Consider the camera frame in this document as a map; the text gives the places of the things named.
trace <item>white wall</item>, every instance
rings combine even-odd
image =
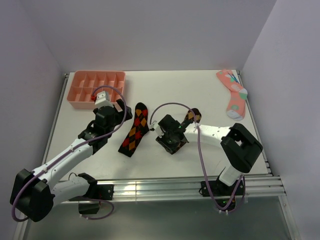
[[[19,1],[0,1],[0,32],[0,235],[8,240],[12,186],[20,170],[42,161],[62,74]]]
[[[319,10],[319,0],[277,0],[243,68],[262,143],[304,240],[320,236]]]
[[[20,0],[65,71],[242,69],[276,0]]]

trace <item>pink polka dot sock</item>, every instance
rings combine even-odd
[[[246,115],[246,99],[248,96],[247,90],[238,83],[238,80],[234,78],[231,70],[221,70],[217,72],[216,76],[231,91],[226,114],[236,121],[244,119]]]

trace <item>sock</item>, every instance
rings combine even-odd
[[[199,110],[197,108],[192,108],[192,111],[195,114],[196,117],[196,122],[199,123],[201,120],[201,113],[199,112]],[[192,114],[192,112],[190,112],[190,110],[188,110],[186,116],[184,117],[184,120],[192,120],[192,122],[194,123],[194,115]],[[182,148],[184,145],[186,144],[185,141],[181,141],[178,144],[178,147],[176,148],[176,150],[172,153],[175,154],[180,148]]]
[[[118,152],[131,157],[136,151],[142,137],[149,132],[148,127],[148,109],[146,105],[139,102],[135,106],[134,119],[131,130],[125,137]]]
[[[238,83],[231,70],[221,70],[217,72],[218,79],[231,91],[230,102],[226,108],[226,114],[236,120],[244,119],[246,115],[247,90]]]

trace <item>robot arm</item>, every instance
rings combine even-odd
[[[200,142],[222,148],[229,160],[218,179],[226,186],[232,186],[242,175],[249,173],[263,147],[260,142],[240,123],[229,127],[199,125]],[[198,130],[191,120],[181,124],[166,115],[159,123],[151,126],[157,133],[156,141],[167,152],[173,154],[180,142],[198,142]]]
[[[78,138],[69,147],[52,160],[31,172],[26,169],[21,170],[15,177],[10,203],[13,205],[21,189],[42,171],[44,171],[44,174],[27,186],[16,204],[16,208],[34,222],[42,220],[54,206],[61,202],[78,196],[91,198],[95,193],[97,181],[86,173],[81,173],[69,181],[58,182],[76,165],[94,155],[107,144],[111,135],[103,135],[111,133],[124,118],[124,102],[118,99],[117,103],[122,108],[120,112],[110,103],[107,92],[98,93],[95,101],[95,106],[98,108],[93,110],[95,120],[88,124],[86,129],[78,135]],[[131,109],[127,107],[125,120],[129,120],[132,117]],[[70,154],[67,154],[53,167],[47,169],[48,166],[70,150]]]

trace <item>pink compartment tray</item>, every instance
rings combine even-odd
[[[76,71],[66,99],[75,109],[92,110],[95,108],[95,102],[91,100],[91,95],[97,87],[109,85],[124,94],[125,78],[124,71]],[[121,98],[111,88],[101,88],[95,95],[102,91],[109,93],[112,103]]]

